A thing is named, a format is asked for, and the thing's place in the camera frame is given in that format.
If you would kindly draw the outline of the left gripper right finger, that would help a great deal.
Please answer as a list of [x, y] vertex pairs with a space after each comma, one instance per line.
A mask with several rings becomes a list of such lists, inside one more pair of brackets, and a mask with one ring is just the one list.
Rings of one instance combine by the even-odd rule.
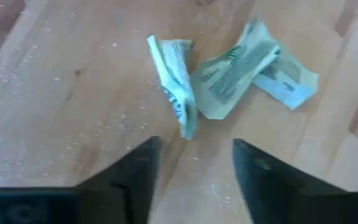
[[233, 164], [237, 184], [254, 224], [291, 224], [293, 203], [299, 195], [346, 192], [243, 139], [233, 140]]

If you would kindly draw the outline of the green white packet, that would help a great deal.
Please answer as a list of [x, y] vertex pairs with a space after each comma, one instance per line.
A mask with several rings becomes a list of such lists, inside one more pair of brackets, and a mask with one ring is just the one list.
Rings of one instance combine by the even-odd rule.
[[191, 140], [198, 129], [198, 109], [186, 66], [193, 41], [158, 40], [152, 34], [147, 37], [147, 43], [160, 84], [180, 124], [181, 136]]
[[319, 75], [308, 70], [282, 47], [278, 57], [253, 82], [273, 98], [295, 110], [318, 91]]

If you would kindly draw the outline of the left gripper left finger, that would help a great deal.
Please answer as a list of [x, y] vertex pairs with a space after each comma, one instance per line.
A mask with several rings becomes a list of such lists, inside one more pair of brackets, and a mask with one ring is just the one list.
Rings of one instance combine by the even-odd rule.
[[78, 184], [78, 224], [148, 224], [161, 148], [152, 136]]

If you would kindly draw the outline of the banknote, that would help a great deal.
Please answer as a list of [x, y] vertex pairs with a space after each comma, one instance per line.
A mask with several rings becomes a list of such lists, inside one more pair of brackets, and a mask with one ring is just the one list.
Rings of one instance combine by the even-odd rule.
[[199, 64], [190, 81], [198, 109], [208, 119], [224, 119], [253, 79], [280, 54], [280, 46], [255, 17], [228, 51]]

